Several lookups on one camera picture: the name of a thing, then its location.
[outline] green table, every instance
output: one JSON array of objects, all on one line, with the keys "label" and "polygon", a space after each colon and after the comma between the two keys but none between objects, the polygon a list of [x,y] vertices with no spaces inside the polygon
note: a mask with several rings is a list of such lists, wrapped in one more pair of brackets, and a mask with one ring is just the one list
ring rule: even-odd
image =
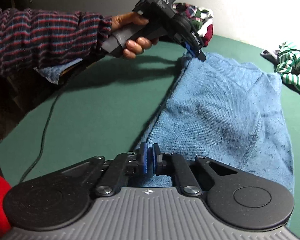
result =
[{"label": "green table", "polygon": [[[175,61],[184,49],[160,42],[136,60],[106,57],[73,79],[56,103],[43,156],[27,179],[95,155],[112,159],[128,151],[147,125],[177,75]],[[266,72],[273,66],[260,48],[214,36],[208,52],[253,62]],[[40,150],[42,130],[53,98],[31,111],[0,143],[0,166],[11,185]],[[290,228],[300,237],[300,96],[282,88],[282,107],[295,157],[295,209]]]}]

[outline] screw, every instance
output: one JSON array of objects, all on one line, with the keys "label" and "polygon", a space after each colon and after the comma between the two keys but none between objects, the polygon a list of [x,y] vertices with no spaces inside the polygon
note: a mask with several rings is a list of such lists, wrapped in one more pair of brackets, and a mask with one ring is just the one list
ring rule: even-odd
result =
[{"label": "screw", "polygon": [[193,194],[197,194],[200,191],[200,189],[196,186],[187,186],[183,188],[183,191],[193,195]]},{"label": "screw", "polygon": [[99,186],[96,188],[96,191],[99,194],[109,194],[112,192],[112,188],[110,188],[109,186]]}]

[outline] plaid sleeve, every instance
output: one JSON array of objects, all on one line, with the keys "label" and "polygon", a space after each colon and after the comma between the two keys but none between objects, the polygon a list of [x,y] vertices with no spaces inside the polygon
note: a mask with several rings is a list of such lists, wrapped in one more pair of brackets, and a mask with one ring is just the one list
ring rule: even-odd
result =
[{"label": "plaid sleeve", "polygon": [[94,13],[0,9],[0,75],[61,65],[98,52],[111,21]]}]

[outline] ribbed surface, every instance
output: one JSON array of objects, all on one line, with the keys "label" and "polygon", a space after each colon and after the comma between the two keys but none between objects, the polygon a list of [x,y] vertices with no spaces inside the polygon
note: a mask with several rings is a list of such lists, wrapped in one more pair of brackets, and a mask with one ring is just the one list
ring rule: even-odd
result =
[{"label": "ribbed surface", "polygon": [[251,233],[223,225],[197,198],[176,188],[122,188],[100,198],[85,217],[50,232],[14,228],[4,240],[289,240],[286,228]]}]

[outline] blue towel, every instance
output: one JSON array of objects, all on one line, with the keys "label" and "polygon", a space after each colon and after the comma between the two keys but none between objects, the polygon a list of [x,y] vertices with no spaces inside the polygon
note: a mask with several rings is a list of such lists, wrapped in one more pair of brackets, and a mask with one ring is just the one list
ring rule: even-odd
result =
[{"label": "blue towel", "polygon": [[[163,110],[141,141],[163,152],[197,155],[276,181],[294,193],[291,141],[283,117],[277,73],[207,53],[201,62],[182,58],[183,72]],[[143,187],[168,187],[154,176]]]}]

